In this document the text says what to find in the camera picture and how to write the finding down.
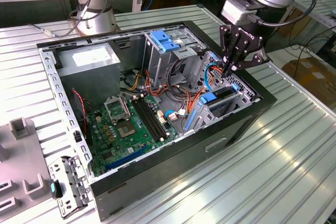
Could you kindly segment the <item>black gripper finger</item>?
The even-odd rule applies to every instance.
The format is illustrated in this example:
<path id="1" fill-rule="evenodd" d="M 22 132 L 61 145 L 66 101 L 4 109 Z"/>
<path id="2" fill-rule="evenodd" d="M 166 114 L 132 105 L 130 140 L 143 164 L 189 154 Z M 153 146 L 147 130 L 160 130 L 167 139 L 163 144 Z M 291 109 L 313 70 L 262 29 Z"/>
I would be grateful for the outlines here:
<path id="1" fill-rule="evenodd" d="M 222 76 L 228 77 L 232 74 L 232 67 L 237 61 L 236 44 L 238 41 L 238 26 L 222 25 L 219 29 L 221 51 L 223 58 Z"/>
<path id="2" fill-rule="evenodd" d="M 232 71 L 259 66 L 268 62 L 269 56 L 267 55 L 264 46 L 252 53 L 244 53 L 238 49 L 237 61 L 232 67 Z"/>

